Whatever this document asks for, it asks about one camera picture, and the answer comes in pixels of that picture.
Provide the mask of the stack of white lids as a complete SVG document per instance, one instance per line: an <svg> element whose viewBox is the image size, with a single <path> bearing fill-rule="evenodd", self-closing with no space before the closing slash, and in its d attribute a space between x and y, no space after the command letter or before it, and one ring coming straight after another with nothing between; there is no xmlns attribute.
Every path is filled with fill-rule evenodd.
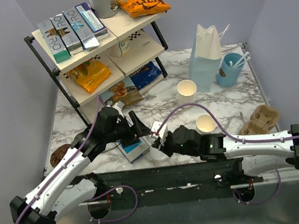
<svg viewBox="0 0 299 224"><path fill-rule="evenodd" d="M166 161L169 158L166 154L152 146L150 147L150 156L153 158L153 160L160 162Z"/></svg>

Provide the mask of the single paper cup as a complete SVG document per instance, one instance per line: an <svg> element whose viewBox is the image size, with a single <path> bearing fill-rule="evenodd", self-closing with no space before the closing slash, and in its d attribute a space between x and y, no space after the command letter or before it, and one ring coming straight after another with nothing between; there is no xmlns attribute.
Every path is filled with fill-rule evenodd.
<svg viewBox="0 0 299 224"><path fill-rule="evenodd" d="M196 130L200 134L209 134L217 127L216 122L209 114L201 115L196 119Z"/></svg>

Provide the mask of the stack of paper cups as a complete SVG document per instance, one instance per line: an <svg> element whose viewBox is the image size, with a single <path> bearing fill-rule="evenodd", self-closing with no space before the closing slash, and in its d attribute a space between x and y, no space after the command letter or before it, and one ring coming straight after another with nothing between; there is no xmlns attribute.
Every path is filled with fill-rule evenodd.
<svg viewBox="0 0 299 224"><path fill-rule="evenodd" d="M178 104L193 103L197 92L196 84L191 80L183 80L177 85Z"/></svg>

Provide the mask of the light blue paper bag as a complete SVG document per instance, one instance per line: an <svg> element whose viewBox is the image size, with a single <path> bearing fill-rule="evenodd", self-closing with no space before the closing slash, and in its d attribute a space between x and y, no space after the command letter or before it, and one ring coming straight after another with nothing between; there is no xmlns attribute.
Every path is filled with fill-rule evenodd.
<svg viewBox="0 0 299 224"><path fill-rule="evenodd" d="M216 79L222 59L221 38L229 27L219 33L214 25L197 26L188 65L189 79L196 84L197 92L209 92Z"/></svg>

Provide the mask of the single white lid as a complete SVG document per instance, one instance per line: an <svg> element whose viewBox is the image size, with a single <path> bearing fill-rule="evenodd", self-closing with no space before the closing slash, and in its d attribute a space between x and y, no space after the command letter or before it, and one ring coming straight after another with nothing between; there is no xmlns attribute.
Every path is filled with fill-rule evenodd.
<svg viewBox="0 0 299 224"><path fill-rule="evenodd" d="M153 142L155 142L155 138L153 137L153 135L150 135L149 136L149 141L150 141L150 143L153 143Z"/></svg>

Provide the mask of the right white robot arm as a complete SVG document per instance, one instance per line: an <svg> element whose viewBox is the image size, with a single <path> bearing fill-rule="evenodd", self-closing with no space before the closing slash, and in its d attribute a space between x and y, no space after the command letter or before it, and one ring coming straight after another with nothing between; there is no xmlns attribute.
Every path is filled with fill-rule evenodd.
<svg viewBox="0 0 299 224"><path fill-rule="evenodd" d="M299 124L290 130L263 135L201 135L181 125L175 131L153 132L153 147L167 156L173 153L199 157L202 161L218 162L242 160L231 170L232 180L238 184L251 177L280 168L299 170Z"/></svg>

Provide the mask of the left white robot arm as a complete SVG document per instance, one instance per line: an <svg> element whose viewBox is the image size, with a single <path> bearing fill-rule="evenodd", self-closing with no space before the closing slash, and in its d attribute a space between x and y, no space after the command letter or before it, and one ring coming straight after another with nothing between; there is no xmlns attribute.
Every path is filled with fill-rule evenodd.
<svg viewBox="0 0 299 224"><path fill-rule="evenodd" d="M98 155L105 151L106 145L121 142L125 146L136 143L140 137L151 134L149 127L129 112L127 120L114 107L103 107L94 122L83 132L76 135L60 163L35 189L25 197L15 196L9 204L14 224L56 224L56 217L64 209L93 199L101 200L105 187L98 182L85 179L74 188L67 203L66 187Z"/></svg>

